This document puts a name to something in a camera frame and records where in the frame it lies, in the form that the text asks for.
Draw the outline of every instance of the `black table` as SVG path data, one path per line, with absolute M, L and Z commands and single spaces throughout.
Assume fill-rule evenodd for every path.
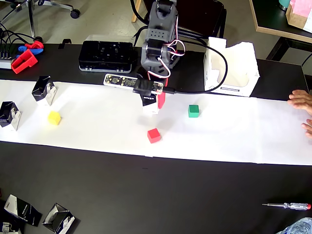
M 81 45 L 46 45 L 39 63 L 19 75 L 0 77 L 102 84 L 103 74 L 81 72 Z M 187 52 L 169 84 L 203 87 L 203 54 Z M 254 97 L 287 99 L 306 89 L 298 65 L 258 60 Z M 58 147 L 0 142 L 0 187 L 45 216 L 55 202 L 80 221 L 71 233 L 188 234 L 276 233 L 311 211 L 261 206 L 264 202 L 312 202 L 312 168 L 119 155 Z M 26 225 L 25 234 L 50 233 Z

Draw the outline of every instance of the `floor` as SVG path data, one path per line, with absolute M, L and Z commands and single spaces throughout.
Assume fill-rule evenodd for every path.
M 37 21 L 37 35 L 42 36 L 46 43 L 61 43 L 63 39 L 70 38 L 73 43 L 82 43 L 89 35 L 133 36 L 143 24 L 139 21 L 131 23 L 132 9 L 129 0 L 61 0 L 71 4 L 81 11 L 79 19 L 72 19 L 68 10 L 36 6 L 35 19 Z M 277 36 L 257 33 L 248 0 L 221 0 L 228 10 L 224 38 L 228 46 L 242 41 L 254 44 L 256 57 L 265 59 L 275 43 Z M 0 19 L 11 8 L 7 5 L 0 10 Z M 146 9 L 141 5 L 139 13 L 144 16 Z M 15 32 L 30 34 L 28 12 L 19 12 L 6 23 L 8 29 Z M 142 33 L 138 46 L 143 43 Z M 188 46 L 188 50 L 200 51 L 201 48 Z M 289 49 L 281 60 L 282 62 L 301 64 L 309 52 Z M 305 74 L 312 75 L 312 59 L 304 66 Z

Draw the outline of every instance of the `power strip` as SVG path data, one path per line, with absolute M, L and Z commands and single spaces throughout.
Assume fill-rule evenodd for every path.
M 0 69 L 12 69 L 11 64 L 14 58 L 0 58 Z

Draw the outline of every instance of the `human hand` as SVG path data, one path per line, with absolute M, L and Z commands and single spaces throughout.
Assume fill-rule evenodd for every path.
M 292 105 L 295 109 L 306 110 L 312 116 L 312 95 L 304 90 L 294 90 L 289 95 L 290 100 L 288 104 Z M 312 138 L 312 120 L 307 119 L 307 124 L 303 123 L 301 127 L 306 131 L 306 136 Z

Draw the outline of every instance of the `finger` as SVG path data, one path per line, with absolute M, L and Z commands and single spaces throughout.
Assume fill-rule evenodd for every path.
M 307 100 L 312 100 L 312 96 L 311 95 L 309 95 L 309 94 L 296 94 L 296 95 L 294 95 L 294 94 L 290 94 L 289 95 L 289 98 L 290 99 L 295 99 L 295 98 L 304 98 L 304 99 L 307 99 Z
M 307 130 L 308 132 L 312 133 L 312 127 L 311 127 L 310 125 L 307 125 L 307 124 L 303 123 L 303 124 L 301 125 L 301 127 L 302 127 L 303 129 Z
M 312 133 L 306 132 L 306 136 L 312 139 Z
M 296 104 L 296 103 L 307 103 L 312 105 L 312 101 L 309 101 L 307 99 L 304 98 L 296 98 L 296 99 L 291 99 L 287 101 L 289 104 Z
M 302 110 L 306 110 L 309 113 L 312 113 L 312 107 L 307 103 L 295 103 L 293 107 L 295 109 L 302 109 Z
M 294 90 L 292 94 L 308 94 L 308 93 L 304 90 Z

